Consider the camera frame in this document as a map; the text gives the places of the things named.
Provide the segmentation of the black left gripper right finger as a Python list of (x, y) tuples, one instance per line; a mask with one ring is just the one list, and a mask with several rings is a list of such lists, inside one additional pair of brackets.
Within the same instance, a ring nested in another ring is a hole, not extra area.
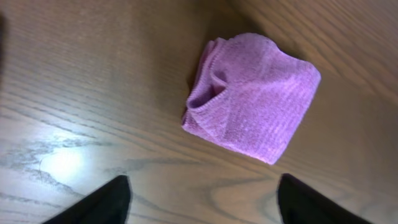
[(370, 224), (291, 174), (282, 174), (277, 203), (284, 224)]

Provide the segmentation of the purple microfiber cloth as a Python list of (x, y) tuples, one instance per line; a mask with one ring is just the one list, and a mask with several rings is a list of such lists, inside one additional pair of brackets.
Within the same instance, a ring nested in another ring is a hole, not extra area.
[(308, 110), (321, 75), (254, 33), (207, 43), (182, 128), (273, 165)]

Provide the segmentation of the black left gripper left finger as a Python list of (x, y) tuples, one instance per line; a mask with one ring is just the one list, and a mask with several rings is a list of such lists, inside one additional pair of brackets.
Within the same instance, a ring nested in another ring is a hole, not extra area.
[(131, 199), (129, 178), (119, 175), (44, 224), (125, 224)]

